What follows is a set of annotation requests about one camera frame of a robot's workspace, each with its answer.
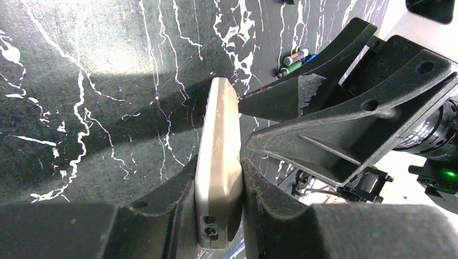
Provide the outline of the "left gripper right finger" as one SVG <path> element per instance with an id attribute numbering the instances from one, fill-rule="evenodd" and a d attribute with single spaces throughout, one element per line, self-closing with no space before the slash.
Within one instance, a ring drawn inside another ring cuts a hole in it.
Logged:
<path id="1" fill-rule="evenodd" d="M 247 258 L 457 258 L 457 231 L 435 207 L 307 206 L 241 166 Z"/>

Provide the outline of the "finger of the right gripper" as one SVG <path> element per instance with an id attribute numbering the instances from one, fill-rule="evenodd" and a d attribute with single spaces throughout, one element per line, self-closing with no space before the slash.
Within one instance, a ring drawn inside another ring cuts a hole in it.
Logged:
<path id="1" fill-rule="evenodd" d="M 375 25 L 361 18 L 351 19 L 311 61 L 281 79 L 242 96 L 239 112 L 283 122 L 317 111 L 376 31 Z"/>

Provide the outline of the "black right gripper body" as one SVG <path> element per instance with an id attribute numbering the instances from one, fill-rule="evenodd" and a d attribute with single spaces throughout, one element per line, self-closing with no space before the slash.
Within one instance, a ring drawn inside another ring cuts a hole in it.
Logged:
<path id="1" fill-rule="evenodd" d="M 343 186 L 377 163 L 457 88 L 457 63 L 401 36 L 354 70 L 358 93 L 254 132 L 246 147 Z"/>

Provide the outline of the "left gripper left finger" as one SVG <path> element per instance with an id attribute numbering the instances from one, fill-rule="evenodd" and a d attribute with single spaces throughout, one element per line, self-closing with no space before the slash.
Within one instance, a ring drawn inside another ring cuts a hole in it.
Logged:
<path id="1" fill-rule="evenodd" d="M 1 205 L 1 258 L 196 258 L 196 166 L 129 205 Z"/>

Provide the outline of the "white remote control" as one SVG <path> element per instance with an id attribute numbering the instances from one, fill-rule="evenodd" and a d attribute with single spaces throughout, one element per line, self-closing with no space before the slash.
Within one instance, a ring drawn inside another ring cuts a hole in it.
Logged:
<path id="1" fill-rule="evenodd" d="M 194 182 L 198 242 L 204 249 L 227 249 L 239 229 L 244 190 L 240 149 L 237 93 L 227 78 L 213 78 Z"/>

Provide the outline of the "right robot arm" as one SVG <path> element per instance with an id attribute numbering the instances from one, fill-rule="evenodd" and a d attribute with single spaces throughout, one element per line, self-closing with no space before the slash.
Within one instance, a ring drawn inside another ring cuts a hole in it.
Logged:
<path id="1" fill-rule="evenodd" d="M 353 18 L 312 60 L 241 97 L 242 114 L 275 122 L 246 147 L 371 202 L 378 197 L 356 180 L 369 179 L 390 151 L 415 154 L 427 162 L 410 172 L 434 202 L 457 212 L 457 62 L 375 32 Z"/>

